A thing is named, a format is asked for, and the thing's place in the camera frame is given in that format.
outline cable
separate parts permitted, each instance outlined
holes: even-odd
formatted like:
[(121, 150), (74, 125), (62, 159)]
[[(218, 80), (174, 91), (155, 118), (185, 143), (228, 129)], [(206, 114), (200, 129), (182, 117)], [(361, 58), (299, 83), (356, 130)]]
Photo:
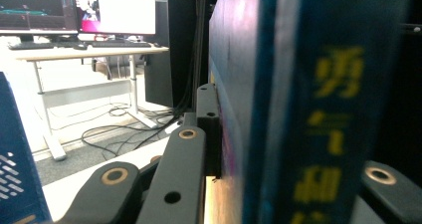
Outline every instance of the cable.
[(165, 117), (169, 117), (169, 116), (172, 116), (172, 115), (163, 115), (163, 116), (159, 116), (159, 117), (157, 117), (157, 118), (155, 119), (155, 121), (156, 121), (156, 122), (158, 122), (159, 124), (166, 124), (166, 122), (162, 122), (162, 121), (160, 121), (160, 119), (161, 119), (161, 118), (165, 118)]
[[(123, 115), (127, 114), (127, 111), (126, 111), (125, 109), (128, 109), (128, 108), (113, 107), (113, 108), (111, 108), (108, 112), (103, 112), (103, 113), (101, 113), (100, 115), (97, 115), (97, 116), (95, 116), (95, 117), (92, 117), (92, 118), (89, 118), (89, 119), (85, 119), (85, 120), (82, 120), (82, 121), (78, 121), (78, 122), (74, 122), (74, 123), (70, 123), (70, 124), (67, 124), (67, 125), (64, 125), (64, 126), (61, 126), (61, 127), (51, 128), (51, 130), (58, 131), (58, 130), (64, 129), (64, 128), (69, 127), (69, 126), (72, 126), (72, 125), (76, 125), (76, 124), (80, 124), (80, 123), (84, 123), (84, 122), (92, 121), (92, 120), (94, 120), (94, 119), (96, 119), (96, 118), (99, 118), (99, 117), (101, 117), (101, 116), (103, 116), (103, 115), (105, 115), (105, 114), (107, 114), (107, 113), (108, 113), (110, 116), (123, 116)], [(115, 111), (123, 111), (123, 113), (115, 114), (115, 113), (113, 113), (113, 112), (115, 112)]]
[(153, 135), (147, 137), (145, 140), (143, 140), (142, 142), (140, 142), (133, 150), (136, 150), (136, 149), (144, 146), (147, 141), (149, 141), (150, 139), (152, 139), (153, 137), (155, 137), (156, 135), (158, 135), (161, 131), (165, 130), (168, 126), (170, 126), (171, 124), (173, 124), (178, 119), (179, 119), (179, 116), (175, 116), (174, 118), (172, 118), (165, 125), (161, 126), (157, 132), (155, 132)]
[(99, 148), (99, 149), (102, 149), (104, 151), (108, 151), (111, 154), (113, 154), (114, 156), (118, 156), (118, 153), (117, 152), (108, 149), (107, 146), (106, 147), (99, 146), (99, 145), (93, 144), (91, 142), (88, 142), (86, 140), (86, 138), (87, 138), (86, 135), (88, 135), (89, 132), (94, 131), (96, 129), (104, 129), (104, 128), (108, 128), (108, 127), (115, 127), (115, 129), (117, 129), (119, 127), (120, 128), (129, 128), (129, 129), (138, 130), (138, 131), (151, 131), (151, 130), (156, 130), (157, 129), (157, 128), (148, 128), (148, 129), (146, 129), (146, 128), (137, 128), (137, 127), (132, 127), (132, 126), (128, 126), (128, 125), (104, 125), (104, 126), (98, 126), (98, 127), (90, 128), (90, 129), (84, 131), (82, 133), (82, 135), (81, 135), (81, 142), (84, 143), (84, 144), (86, 144), (86, 145), (89, 145), (89, 146), (92, 146), (92, 147), (95, 147), (95, 148)]
[(109, 143), (105, 148), (107, 148), (108, 149), (108, 147), (109, 146), (112, 146), (112, 145), (115, 145), (115, 144), (120, 144), (120, 146), (118, 147), (118, 149), (117, 149), (117, 151), (115, 152), (115, 156), (114, 157), (117, 157), (117, 156), (119, 156), (119, 153), (120, 153), (120, 151), (121, 151), (121, 149), (123, 148), (123, 146), (125, 145), (125, 144), (135, 144), (136, 142), (134, 141), (134, 142), (129, 142), (134, 136), (136, 136), (136, 135), (139, 135), (139, 134), (143, 134), (143, 132), (136, 132), (136, 133), (134, 133), (133, 135), (131, 135), (129, 138), (127, 138), (125, 141), (119, 141), (119, 142), (112, 142), (112, 143)]
[(141, 108), (141, 107), (138, 107), (138, 111), (142, 112), (143, 114), (145, 114), (146, 116), (149, 116), (149, 117), (173, 113), (173, 109), (167, 109), (167, 110), (161, 110), (161, 111), (149, 111), (149, 110), (146, 110), (146, 109)]
[(106, 107), (106, 106), (119, 107), (119, 105), (122, 105), (122, 106), (128, 106), (128, 108), (129, 108), (129, 104), (127, 104), (127, 103), (112, 103), (112, 102), (111, 102), (111, 97), (108, 97), (108, 104), (104, 104), (104, 105), (101, 105), (101, 106), (98, 106), (98, 107), (94, 107), (94, 108), (92, 108), (92, 109), (85, 110), (85, 111), (82, 111), (82, 112), (76, 112), (76, 113), (72, 113), (72, 114), (69, 114), (69, 115), (57, 115), (57, 114), (53, 113), (53, 112), (51, 111), (51, 109), (49, 109), (49, 112), (50, 112), (52, 115), (56, 116), (56, 117), (71, 117), (71, 116), (76, 116), (76, 115), (83, 114), (83, 113), (85, 113), (85, 112), (91, 112), (91, 111), (94, 111), (94, 110), (97, 110), (97, 109), (100, 109), (100, 108), (103, 108), (103, 107)]

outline monitor screen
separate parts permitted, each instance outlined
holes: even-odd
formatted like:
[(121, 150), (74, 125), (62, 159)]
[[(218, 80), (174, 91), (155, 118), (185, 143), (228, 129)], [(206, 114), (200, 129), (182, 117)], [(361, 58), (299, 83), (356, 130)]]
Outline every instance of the monitor screen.
[(155, 0), (76, 0), (79, 32), (155, 34)]
[(77, 34), (75, 0), (0, 0), (0, 34)]
[(422, 35), (422, 0), (410, 0), (407, 19), (402, 25), (405, 34)]

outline blue book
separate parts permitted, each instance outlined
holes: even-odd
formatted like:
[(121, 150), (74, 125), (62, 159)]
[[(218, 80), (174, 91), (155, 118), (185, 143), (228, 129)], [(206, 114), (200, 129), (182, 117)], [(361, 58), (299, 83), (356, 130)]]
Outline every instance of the blue book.
[(0, 72), (0, 223), (42, 223), (51, 216), (15, 99)]
[(348, 223), (407, 0), (218, 0), (218, 223)]

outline desk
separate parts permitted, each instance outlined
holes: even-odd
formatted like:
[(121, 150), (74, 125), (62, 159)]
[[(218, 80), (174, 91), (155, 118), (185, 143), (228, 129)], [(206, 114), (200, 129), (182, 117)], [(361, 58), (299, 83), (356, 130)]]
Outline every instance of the desk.
[[(41, 116), (45, 121), (45, 131), (43, 133), (47, 145), (55, 158), (55, 160), (63, 160), (66, 158), (66, 153), (59, 143), (58, 139), (53, 136), (50, 119), (47, 112), (48, 108), (64, 106), (73, 103), (85, 102), (94, 99), (100, 99), (111, 96), (118, 96), (122, 94), (131, 93), (131, 109), (130, 114), (139, 119), (150, 127), (155, 127), (156, 123), (144, 117), (137, 110), (137, 86), (136, 86), (136, 71), (134, 64), (135, 54), (154, 54), (168, 51), (168, 48), (93, 48), (88, 47), (87, 50), (75, 50), (72, 48), (60, 49), (40, 49), (40, 50), (18, 50), (10, 51), (10, 55), (18, 61), (26, 61), (32, 63), (34, 76), (36, 77), (36, 87), (38, 90), (38, 97), (41, 100), (42, 110)], [(43, 91), (38, 73), (38, 62), (67, 60), (67, 59), (82, 59), (95, 58), (106, 56), (120, 56), (129, 55), (130, 61), (130, 80), (107, 82), (103, 84), (90, 85), (84, 87), (76, 87), (69, 89), (61, 89), (54, 91)]]

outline book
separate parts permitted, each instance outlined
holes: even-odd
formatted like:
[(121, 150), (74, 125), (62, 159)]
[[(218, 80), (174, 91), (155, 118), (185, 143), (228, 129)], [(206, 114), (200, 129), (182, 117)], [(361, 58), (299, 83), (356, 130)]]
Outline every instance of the book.
[(347, 223), (407, 0), (218, 0), (216, 223)]

